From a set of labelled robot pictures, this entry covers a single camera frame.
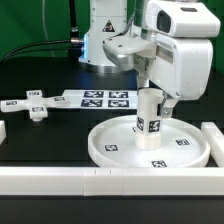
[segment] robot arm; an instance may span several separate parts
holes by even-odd
[[[213,57],[206,38],[218,35],[219,20],[202,3],[146,2],[140,36],[104,41],[107,57],[122,70],[136,69],[139,88],[150,80],[176,101],[200,98]]]

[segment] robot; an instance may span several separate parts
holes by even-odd
[[[84,36],[83,54],[79,58],[82,67],[99,73],[121,71],[107,59],[102,41],[124,31],[126,17],[127,0],[90,0],[90,28]]]
[[[216,37],[219,30],[220,21],[202,3],[136,1],[130,31],[104,40],[103,49],[121,70],[138,72],[137,116],[114,118],[91,131],[89,154],[96,164],[153,168],[207,164],[210,146],[201,131],[171,117],[179,100],[197,100],[204,93],[213,57],[206,38]]]

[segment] marker sticker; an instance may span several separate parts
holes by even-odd
[[[137,120],[137,127],[141,131],[143,131],[143,129],[144,129],[144,120],[142,118],[140,118],[140,117],[138,117],[138,120]]]
[[[65,98],[63,96],[54,97],[54,101],[65,101]]]
[[[82,100],[81,107],[102,107],[103,100]]]
[[[179,146],[191,145],[191,143],[187,139],[176,139],[175,141]]]
[[[32,111],[33,112],[42,112],[42,111],[44,111],[44,108],[43,107],[33,107]]]
[[[40,92],[38,91],[33,91],[33,92],[29,92],[29,96],[39,96]]]
[[[109,98],[128,98],[128,92],[109,92]]]
[[[149,122],[149,133],[156,133],[160,130],[160,120]]]
[[[151,164],[154,168],[165,168],[168,167],[164,160],[151,161]]]
[[[109,100],[108,107],[129,107],[128,100]]]
[[[13,101],[6,101],[6,106],[15,106],[17,105],[17,101],[16,100],[13,100]]]
[[[105,149],[107,152],[118,151],[118,147],[117,147],[117,145],[105,145],[105,146],[104,146],[104,149]]]
[[[104,92],[103,91],[85,91],[84,97],[85,98],[103,98]]]

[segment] white circular platform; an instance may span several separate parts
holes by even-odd
[[[210,147],[201,131],[176,119],[164,119],[161,147],[146,151],[135,146],[136,115],[107,120],[89,134],[88,151],[101,167],[203,167]]]

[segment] black cable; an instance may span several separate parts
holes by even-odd
[[[134,13],[131,15],[130,19],[128,20],[128,23],[127,23],[127,25],[125,26],[125,29],[124,29],[122,32],[120,32],[120,33],[118,33],[118,34],[116,34],[115,36],[112,36],[112,37],[110,37],[110,38],[118,37],[118,36],[124,36],[124,35],[129,31],[130,27],[132,26],[132,22],[133,22],[133,21],[134,21]]]
[[[71,27],[75,28],[75,27],[77,27],[75,0],[69,0],[69,9],[70,9],[70,23],[71,23]]]
[[[4,61],[5,58],[7,58],[8,56],[10,56],[11,54],[14,54],[18,51],[24,50],[26,48],[30,48],[30,47],[36,47],[36,46],[44,46],[44,45],[55,45],[55,44],[67,44],[67,43],[71,43],[70,40],[55,40],[55,41],[44,41],[44,42],[37,42],[37,43],[31,43],[31,44],[26,44],[23,45],[21,47],[18,47],[12,51],[10,51],[9,53],[7,53],[1,60],[0,63],[2,61]]]
[[[7,57],[4,57],[4,59],[2,59],[0,61],[0,63],[4,63],[9,58],[20,55],[20,54],[36,53],[36,52],[51,51],[51,50],[54,50],[54,51],[68,51],[68,50],[74,50],[74,49],[75,50],[80,50],[80,48],[53,48],[53,49],[37,49],[37,50],[20,51],[20,52],[10,54]]]

